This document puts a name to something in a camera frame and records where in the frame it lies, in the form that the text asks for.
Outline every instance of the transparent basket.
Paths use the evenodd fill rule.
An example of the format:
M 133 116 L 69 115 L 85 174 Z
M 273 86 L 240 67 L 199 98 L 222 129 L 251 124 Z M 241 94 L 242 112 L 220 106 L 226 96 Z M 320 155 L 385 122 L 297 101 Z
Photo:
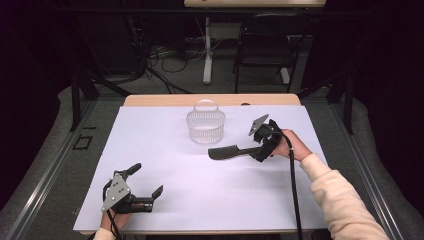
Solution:
M 199 110 L 200 107 L 212 109 Z M 219 110 L 218 105 L 212 100 L 198 101 L 194 105 L 193 111 L 187 114 L 186 120 L 190 138 L 196 143 L 215 143 L 221 140 L 224 135 L 225 114 Z

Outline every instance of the black cable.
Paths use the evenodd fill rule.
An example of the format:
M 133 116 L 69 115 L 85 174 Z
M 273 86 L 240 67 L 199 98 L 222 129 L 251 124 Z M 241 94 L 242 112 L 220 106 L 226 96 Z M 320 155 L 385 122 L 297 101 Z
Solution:
M 193 54 L 193 56 L 188 57 L 188 60 L 189 61 L 198 60 L 197 55 L 199 55 L 200 53 L 202 53 L 202 56 L 205 54 L 205 46 L 204 46 L 205 45 L 205 42 L 203 41 L 202 43 L 203 43 L 203 45 L 202 44 L 198 44 L 197 51 Z
M 156 64 L 158 64 L 158 62 L 159 62 L 159 52 L 158 52 L 158 49 L 156 48 L 156 47 L 154 47 L 154 46 L 152 46 L 152 49 L 153 49 L 153 51 L 155 52 L 155 59 L 156 59 L 156 62 L 153 64 L 152 63 L 152 56 L 150 55 L 149 56 L 149 61 L 150 61 L 150 65 L 152 66 L 152 67 L 154 67 L 154 66 L 156 66 Z
M 290 139 L 282 132 L 271 132 L 271 134 L 279 134 L 287 142 L 287 146 L 289 147 L 289 157 L 290 157 L 290 176 L 291 176 L 291 184 L 292 184 L 292 193 L 293 193 L 293 204 L 294 204 L 294 212 L 296 215 L 296 225 L 297 225 L 297 235 L 299 240 L 303 240 L 303 233 L 302 233 L 302 223 L 300 220 L 300 213 L 299 213 L 299 201 L 297 198 L 297 188 L 296 188 L 296 176 L 294 171 L 294 150 L 293 145 L 290 141 Z
M 168 72 L 168 73 L 178 73 L 178 72 L 183 71 L 183 70 L 187 67 L 187 64 L 188 64 L 188 59 L 187 59 L 185 56 L 183 56 L 183 57 L 184 57 L 184 66 L 183 66 L 182 68 L 180 68 L 180 69 L 178 69 L 178 70 L 174 70 L 174 71 L 171 71 L 171 70 L 167 70 L 167 69 L 165 69 L 165 64 L 164 64 L 164 62 L 165 62 L 165 59 L 166 59 L 166 58 L 163 58 L 163 59 L 162 59 L 162 62 L 161 62 L 161 67 L 162 67 L 162 69 L 163 69 L 165 72 Z
M 119 234 L 119 229 L 118 229 L 118 226 L 116 226 L 116 223 L 115 223 L 115 217 L 112 217 L 112 214 L 110 213 L 110 210 L 108 209 L 107 211 L 107 216 L 109 217 L 109 219 L 110 219 L 110 223 L 112 224 L 112 227 L 113 227 L 113 231 L 112 231 L 112 234 L 113 234 L 113 236 L 115 236 L 115 238 L 116 239 L 118 239 L 118 240 L 122 240 L 122 237 L 121 237 L 121 235 Z
M 139 78 L 141 78 L 144 74 L 143 72 L 136 72 L 134 74 L 132 74 L 131 76 L 125 78 L 125 79 L 121 79 L 121 80 L 109 80 L 109 82 L 114 83 L 115 85 L 120 85 L 120 84 L 124 84 L 124 83 L 129 83 L 129 82 L 133 82 Z
M 106 183 L 106 185 L 103 187 L 103 202 L 105 201 L 105 199 L 106 199 L 106 192 L 107 192 L 107 189 L 108 188 L 110 188 L 110 185 L 112 184 L 112 180 L 109 180 L 109 182 L 108 183 Z
M 162 80 L 164 83 L 165 83 L 165 85 L 167 86 L 167 88 L 168 88 L 168 91 L 169 91 L 169 93 L 172 93 L 171 91 L 170 91 L 170 89 L 169 89 L 169 86 L 171 86 L 172 88 L 174 88 L 174 89 L 178 89 L 178 90 L 180 90 L 180 91 L 182 91 L 182 92 L 184 92 L 184 93 L 187 93 L 187 94 L 191 94 L 191 92 L 189 92 L 189 91 L 187 91 L 187 90 L 185 90 L 185 89 L 183 89 L 183 88 L 180 88 L 180 87 L 178 87 L 177 85 L 175 85 L 175 84 L 173 84 L 171 81 L 169 81 L 163 74 L 161 74 L 160 72 L 158 72 L 158 71 L 156 71 L 156 70 L 154 70 L 153 68 L 147 68 L 146 69 L 148 72 L 150 72 L 151 74 L 153 74 L 154 76 L 156 76 L 157 78 L 159 78 L 160 80 Z

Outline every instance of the human arm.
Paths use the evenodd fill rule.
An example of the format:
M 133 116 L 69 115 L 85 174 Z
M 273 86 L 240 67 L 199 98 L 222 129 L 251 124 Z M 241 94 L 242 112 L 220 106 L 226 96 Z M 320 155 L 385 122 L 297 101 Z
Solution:
M 124 228 L 130 217 L 131 213 L 115 215 L 114 222 L 118 227 L 119 231 Z M 109 219 L 109 216 L 107 215 L 107 213 L 103 213 L 102 220 L 100 222 L 100 227 L 96 232 L 94 240 L 115 240 L 115 236 L 113 235 L 112 230 L 112 223 Z
M 368 212 L 354 187 L 337 170 L 331 170 L 291 130 L 283 130 L 290 139 L 295 159 L 311 180 L 312 194 L 322 208 L 333 239 L 388 239 L 384 230 Z M 288 156 L 283 138 L 272 154 Z

